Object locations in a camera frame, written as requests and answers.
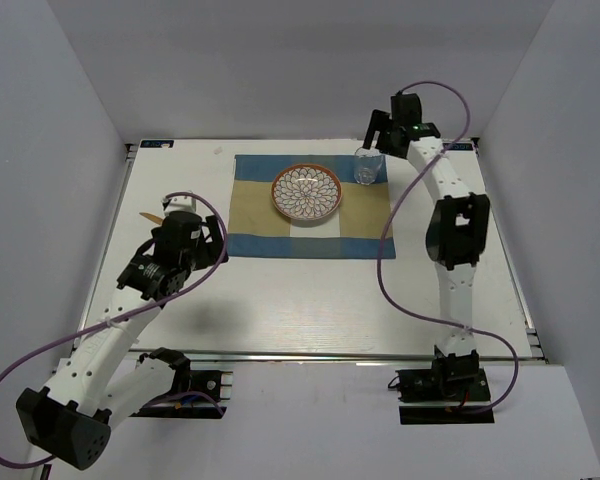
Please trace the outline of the gold knife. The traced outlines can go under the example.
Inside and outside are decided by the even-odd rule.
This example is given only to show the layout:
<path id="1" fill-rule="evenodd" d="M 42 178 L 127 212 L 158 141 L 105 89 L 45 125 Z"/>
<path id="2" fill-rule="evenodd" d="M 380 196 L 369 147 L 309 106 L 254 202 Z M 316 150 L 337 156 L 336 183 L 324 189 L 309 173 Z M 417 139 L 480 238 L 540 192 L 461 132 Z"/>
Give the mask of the gold knife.
<path id="1" fill-rule="evenodd" d="M 164 219 L 162 217 L 159 217 L 157 215 L 154 215 L 154 214 L 151 214 L 148 212 L 140 212 L 139 215 L 157 225 L 161 225 L 164 221 Z"/>

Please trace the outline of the clear drinking glass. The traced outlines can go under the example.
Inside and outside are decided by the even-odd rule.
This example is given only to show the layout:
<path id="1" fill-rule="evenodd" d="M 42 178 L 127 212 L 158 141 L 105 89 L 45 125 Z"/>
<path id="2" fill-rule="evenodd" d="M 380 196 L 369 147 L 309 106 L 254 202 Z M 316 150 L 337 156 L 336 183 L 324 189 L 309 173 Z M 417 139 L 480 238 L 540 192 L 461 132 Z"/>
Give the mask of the clear drinking glass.
<path id="1" fill-rule="evenodd" d="M 384 155 L 377 149 L 360 147 L 354 154 L 354 179 L 358 184 L 373 184 L 384 165 Z"/>

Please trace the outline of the patterned ceramic plate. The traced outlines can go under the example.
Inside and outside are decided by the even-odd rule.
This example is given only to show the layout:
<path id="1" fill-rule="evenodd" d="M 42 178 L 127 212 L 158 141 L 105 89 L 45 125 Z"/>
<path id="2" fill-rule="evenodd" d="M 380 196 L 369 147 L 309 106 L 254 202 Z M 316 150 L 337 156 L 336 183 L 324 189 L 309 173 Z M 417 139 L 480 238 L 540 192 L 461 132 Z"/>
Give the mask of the patterned ceramic plate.
<path id="1" fill-rule="evenodd" d="M 297 164 L 281 171 L 271 185 L 274 207 L 297 221 L 317 221 L 330 216 L 342 200 L 342 186 L 328 168 Z"/>

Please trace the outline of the blue beige checked placemat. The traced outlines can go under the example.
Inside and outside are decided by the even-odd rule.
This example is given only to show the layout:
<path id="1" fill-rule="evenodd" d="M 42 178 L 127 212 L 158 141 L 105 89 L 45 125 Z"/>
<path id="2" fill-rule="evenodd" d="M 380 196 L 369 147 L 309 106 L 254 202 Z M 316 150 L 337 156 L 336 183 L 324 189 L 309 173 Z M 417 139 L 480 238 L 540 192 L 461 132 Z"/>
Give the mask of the blue beige checked placemat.
<path id="1" fill-rule="evenodd" d="M 356 181 L 354 155 L 235 157 L 228 254 L 268 259 L 396 257 L 392 233 L 382 239 L 391 205 L 386 161 L 374 159 L 374 182 Z"/>

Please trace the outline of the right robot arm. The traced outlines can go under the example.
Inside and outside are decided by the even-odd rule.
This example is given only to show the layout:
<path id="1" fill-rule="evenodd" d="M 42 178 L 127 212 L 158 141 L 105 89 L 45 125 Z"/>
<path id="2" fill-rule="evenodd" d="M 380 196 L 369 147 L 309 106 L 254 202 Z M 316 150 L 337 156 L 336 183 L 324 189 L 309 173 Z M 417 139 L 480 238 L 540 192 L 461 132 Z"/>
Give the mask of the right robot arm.
<path id="1" fill-rule="evenodd" d="M 479 381 L 479 354 L 473 327 L 473 283 L 486 247 L 490 201 L 471 190 L 456 172 L 448 151 L 455 145 L 441 138 L 422 117 L 415 93 L 391 97 L 391 110 L 374 110 L 363 141 L 366 149 L 408 160 L 433 201 L 425 248 L 434 263 L 440 317 L 450 331 L 434 345 L 427 370 L 398 375 L 401 396 L 408 402 L 464 402 Z"/>

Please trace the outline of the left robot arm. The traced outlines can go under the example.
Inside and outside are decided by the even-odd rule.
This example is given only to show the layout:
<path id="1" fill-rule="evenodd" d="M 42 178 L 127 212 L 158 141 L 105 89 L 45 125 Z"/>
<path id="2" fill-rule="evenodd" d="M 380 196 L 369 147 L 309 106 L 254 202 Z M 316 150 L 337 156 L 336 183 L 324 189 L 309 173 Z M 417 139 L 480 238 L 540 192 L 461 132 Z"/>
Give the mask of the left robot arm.
<path id="1" fill-rule="evenodd" d="M 31 444 L 86 470 L 123 420 L 189 392 L 189 359 L 166 347 L 142 355 L 122 379 L 113 376 L 191 273 L 227 261 L 224 232 L 217 216 L 188 211 L 167 214 L 152 230 L 119 275 L 101 330 L 88 334 L 40 390 L 27 388 L 19 396 L 16 411 Z"/>

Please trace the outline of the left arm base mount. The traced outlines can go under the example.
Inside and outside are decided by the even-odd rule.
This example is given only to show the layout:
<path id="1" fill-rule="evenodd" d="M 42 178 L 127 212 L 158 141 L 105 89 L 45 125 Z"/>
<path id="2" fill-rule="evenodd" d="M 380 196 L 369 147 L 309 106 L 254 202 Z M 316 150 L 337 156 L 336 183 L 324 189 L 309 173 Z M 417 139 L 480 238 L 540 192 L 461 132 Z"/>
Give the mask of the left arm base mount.
<path id="1" fill-rule="evenodd" d="M 153 402 L 132 417 L 220 420 L 227 410 L 232 385 L 232 371 L 191 370 L 175 390 L 166 394 L 174 399 Z"/>

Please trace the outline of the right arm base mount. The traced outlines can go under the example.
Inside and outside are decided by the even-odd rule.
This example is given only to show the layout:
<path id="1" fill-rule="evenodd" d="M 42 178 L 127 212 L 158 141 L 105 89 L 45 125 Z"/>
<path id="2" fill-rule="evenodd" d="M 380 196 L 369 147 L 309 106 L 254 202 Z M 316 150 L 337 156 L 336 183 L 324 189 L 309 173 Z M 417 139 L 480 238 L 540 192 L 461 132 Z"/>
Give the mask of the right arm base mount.
<path id="1" fill-rule="evenodd" d="M 483 368 L 475 380 L 443 389 L 430 369 L 397 370 L 387 388 L 398 394 L 401 425 L 443 426 L 493 424 L 493 410 L 476 413 L 491 403 Z"/>

